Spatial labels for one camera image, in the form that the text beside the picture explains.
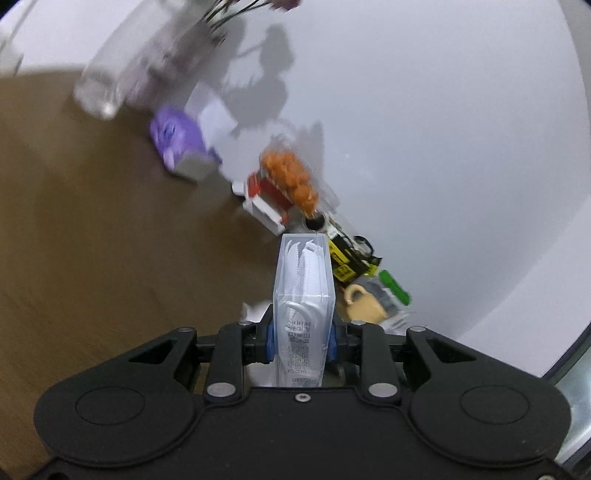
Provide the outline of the clear plastic floss pick box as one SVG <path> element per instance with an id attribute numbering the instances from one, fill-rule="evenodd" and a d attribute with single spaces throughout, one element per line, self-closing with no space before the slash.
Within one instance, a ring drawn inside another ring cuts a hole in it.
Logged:
<path id="1" fill-rule="evenodd" d="M 322 385 L 335 313 L 328 237 L 322 233 L 281 237 L 273 285 L 276 385 Z"/>

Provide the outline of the white tissue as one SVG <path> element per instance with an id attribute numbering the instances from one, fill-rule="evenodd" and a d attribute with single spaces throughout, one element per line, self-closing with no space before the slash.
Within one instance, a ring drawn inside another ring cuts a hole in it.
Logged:
<path id="1" fill-rule="evenodd" d="M 249 325 L 251 323 L 260 323 L 266 315 L 267 309 L 269 309 L 271 302 L 264 300 L 262 302 L 249 305 L 247 303 L 242 304 L 242 313 L 240 314 L 239 324 Z"/>

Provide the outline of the green lidded clear container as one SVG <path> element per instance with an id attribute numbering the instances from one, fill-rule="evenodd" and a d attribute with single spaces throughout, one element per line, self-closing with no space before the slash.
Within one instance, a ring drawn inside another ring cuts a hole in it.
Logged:
<path id="1" fill-rule="evenodd" d="M 378 275 L 363 275 L 355 281 L 373 295 L 386 311 L 386 318 L 378 324 L 390 335 L 403 335 L 409 327 L 410 295 L 386 271 Z"/>

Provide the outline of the beige ceramic mug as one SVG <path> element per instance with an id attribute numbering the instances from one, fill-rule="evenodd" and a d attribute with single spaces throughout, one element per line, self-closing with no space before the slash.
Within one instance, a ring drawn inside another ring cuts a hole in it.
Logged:
<path id="1" fill-rule="evenodd" d="M 346 315 L 351 321 L 379 324 L 389 318 L 379 300 L 363 286 L 351 284 L 344 292 Z"/>

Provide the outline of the yellow black box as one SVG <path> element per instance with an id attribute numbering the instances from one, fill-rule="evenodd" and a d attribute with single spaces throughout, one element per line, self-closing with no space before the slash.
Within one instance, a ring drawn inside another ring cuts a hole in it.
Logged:
<path id="1" fill-rule="evenodd" d="M 329 235 L 332 275 L 342 285 L 349 285 L 362 276 L 374 276 L 382 263 L 370 241 L 361 236 Z"/>

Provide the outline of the white astronaut figurine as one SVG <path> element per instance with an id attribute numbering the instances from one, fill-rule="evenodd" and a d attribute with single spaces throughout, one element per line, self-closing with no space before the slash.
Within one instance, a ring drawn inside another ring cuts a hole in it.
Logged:
<path id="1" fill-rule="evenodd" d="M 318 212 L 314 217 L 304 217 L 301 220 L 301 226 L 304 232 L 325 234 L 329 226 L 329 218 L 322 212 Z"/>

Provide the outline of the red and white boxes stack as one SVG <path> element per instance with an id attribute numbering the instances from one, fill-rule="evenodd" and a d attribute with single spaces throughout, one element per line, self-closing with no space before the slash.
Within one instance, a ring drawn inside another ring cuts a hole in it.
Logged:
<path id="1" fill-rule="evenodd" d="M 232 193 L 242 198 L 242 208 L 273 235 L 287 230 L 294 203 L 263 171 L 256 171 L 243 181 L 231 183 Z"/>

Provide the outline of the clear clamshell with orange snacks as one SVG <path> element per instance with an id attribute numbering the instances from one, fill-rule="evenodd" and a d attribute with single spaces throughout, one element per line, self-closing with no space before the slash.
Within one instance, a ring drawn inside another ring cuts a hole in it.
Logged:
<path id="1" fill-rule="evenodd" d="M 304 217 L 335 212 L 339 198 L 332 188 L 312 172 L 284 136 L 273 136 L 259 155 L 259 171 Z"/>

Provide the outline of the purple tissue pack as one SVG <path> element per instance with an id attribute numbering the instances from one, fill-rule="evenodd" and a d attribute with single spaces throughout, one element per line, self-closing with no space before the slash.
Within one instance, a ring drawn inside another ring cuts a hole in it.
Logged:
<path id="1" fill-rule="evenodd" d="M 182 107 L 167 104 L 155 112 L 149 133 L 165 170 L 199 183 L 221 168 L 217 147 L 237 125 L 221 96 L 199 82 Z"/>

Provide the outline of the grey knitted flower vase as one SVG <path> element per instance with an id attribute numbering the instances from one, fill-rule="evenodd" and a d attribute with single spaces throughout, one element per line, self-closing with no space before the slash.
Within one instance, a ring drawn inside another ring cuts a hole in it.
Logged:
<path id="1" fill-rule="evenodd" d="M 125 103 L 137 110 L 154 109 L 170 90 L 197 70 L 222 39 L 204 20 L 171 20 L 142 51 L 139 71 L 125 95 Z"/>

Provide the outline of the clear large water bottle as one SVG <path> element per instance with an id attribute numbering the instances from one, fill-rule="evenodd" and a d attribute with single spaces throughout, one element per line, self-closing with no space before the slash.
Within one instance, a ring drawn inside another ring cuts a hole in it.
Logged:
<path id="1" fill-rule="evenodd" d="M 111 120 L 138 78 L 143 50 L 185 1 L 141 1 L 114 30 L 82 72 L 73 98 L 89 115 Z"/>

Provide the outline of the dried flowers bouquet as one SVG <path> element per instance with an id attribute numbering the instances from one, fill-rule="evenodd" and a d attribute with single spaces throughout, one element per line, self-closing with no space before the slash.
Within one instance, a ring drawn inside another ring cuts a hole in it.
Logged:
<path id="1" fill-rule="evenodd" d="M 215 29 L 239 15 L 259 9 L 270 8 L 272 10 L 287 12 L 300 5 L 301 0 L 215 1 L 211 8 L 204 14 L 202 20 Z"/>

